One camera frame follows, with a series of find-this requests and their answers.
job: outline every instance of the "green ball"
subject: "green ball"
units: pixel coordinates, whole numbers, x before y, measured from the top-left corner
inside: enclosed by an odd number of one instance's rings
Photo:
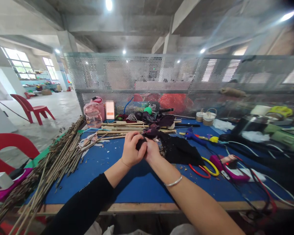
[[[148,112],[149,115],[151,115],[153,113],[152,110],[151,110],[151,107],[145,108],[144,112]]]

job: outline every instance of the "metal mesh panel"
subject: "metal mesh panel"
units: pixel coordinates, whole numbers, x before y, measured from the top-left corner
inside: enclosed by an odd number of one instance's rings
[[[290,89],[294,94],[294,84],[283,83],[294,70],[294,56],[67,53],[65,59],[81,109],[100,96],[115,101],[116,113],[123,113],[134,97],[127,114],[142,111],[149,103],[193,115],[201,108],[233,109],[242,102],[221,95],[222,87],[245,91],[245,102],[258,102],[253,97],[289,93]]]

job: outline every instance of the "ceiling light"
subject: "ceiling light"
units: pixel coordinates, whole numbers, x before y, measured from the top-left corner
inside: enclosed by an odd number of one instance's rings
[[[106,7],[108,11],[112,10],[112,0],[106,0]]]
[[[284,16],[282,16],[282,18],[280,19],[280,21],[286,21],[288,19],[290,19],[292,16],[294,16],[294,11],[291,11],[290,13],[285,14]]]

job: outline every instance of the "yellow scissors handle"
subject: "yellow scissors handle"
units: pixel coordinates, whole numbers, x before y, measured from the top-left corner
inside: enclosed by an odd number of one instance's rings
[[[205,169],[206,169],[211,175],[217,177],[217,176],[219,175],[219,171],[218,171],[218,169],[216,168],[216,166],[215,166],[211,161],[209,161],[208,159],[206,159],[206,158],[204,158],[204,157],[202,157],[202,159],[205,160],[206,162],[208,162],[208,163],[212,166],[212,168],[215,170],[215,173],[211,172],[211,170],[209,170],[206,166],[204,166],[204,168],[205,168]]]

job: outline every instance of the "silver bracelet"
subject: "silver bracelet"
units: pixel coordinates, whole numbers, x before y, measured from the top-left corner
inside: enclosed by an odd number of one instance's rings
[[[181,177],[180,177],[177,181],[175,181],[174,183],[172,183],[172,184],[165,184],[165,183],[164,183],[164,185],[165,185],[166,187],[171,187],[171,186],[174,186],[174,185],[178,184],[181,180],[182,180],[182,175],[181,175]]]

